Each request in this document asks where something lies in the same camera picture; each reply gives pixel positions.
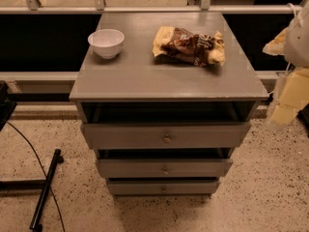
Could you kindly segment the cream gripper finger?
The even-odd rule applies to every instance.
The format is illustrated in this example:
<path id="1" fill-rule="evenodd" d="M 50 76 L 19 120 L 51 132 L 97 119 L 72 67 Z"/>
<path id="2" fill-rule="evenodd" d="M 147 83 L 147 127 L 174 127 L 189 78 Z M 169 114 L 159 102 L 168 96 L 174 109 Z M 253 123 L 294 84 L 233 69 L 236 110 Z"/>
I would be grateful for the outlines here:
<path id="1" fill-rule="evenodd" d="M 286 35 L 287 28 L 283 29 L 272 41 L 264 46 L 263 53 L 271 56 L 283 55 Z"/>
<path id="2" fill-rule="evenodd" d="M 298 114 L 298 109 L 280 103 L 272 103 L 268 109 L 268 118 L 278 125 L 289 125 Z"/>

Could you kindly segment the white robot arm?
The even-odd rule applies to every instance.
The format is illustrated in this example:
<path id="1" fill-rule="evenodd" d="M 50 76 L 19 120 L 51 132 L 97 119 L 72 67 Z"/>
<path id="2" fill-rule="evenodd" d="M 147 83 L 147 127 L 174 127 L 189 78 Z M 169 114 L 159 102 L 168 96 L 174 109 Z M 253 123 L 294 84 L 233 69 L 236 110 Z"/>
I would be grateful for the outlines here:
<path id="1" fill-rule="evenodd" d="M 267 111 L 267 123 L 273 128 L 289 125 L 309 104 L 309 6 L 305 5 L 289 26 L 263 48 L 263 53 L 282 55 L 295 69 L 281 74 L 276 81 L 273 101 Z"/>

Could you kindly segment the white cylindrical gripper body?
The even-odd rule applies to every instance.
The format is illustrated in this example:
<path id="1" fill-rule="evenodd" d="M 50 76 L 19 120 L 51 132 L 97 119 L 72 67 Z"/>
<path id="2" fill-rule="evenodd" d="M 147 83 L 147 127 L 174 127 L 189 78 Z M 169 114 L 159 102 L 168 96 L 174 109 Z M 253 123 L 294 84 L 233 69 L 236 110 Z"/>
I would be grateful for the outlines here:
<path id="1" fill-rule="evenodd" d="M 288 75 L 280 102 L 298 110 L 309 103 L 309 69 L 297 68 Z"/>

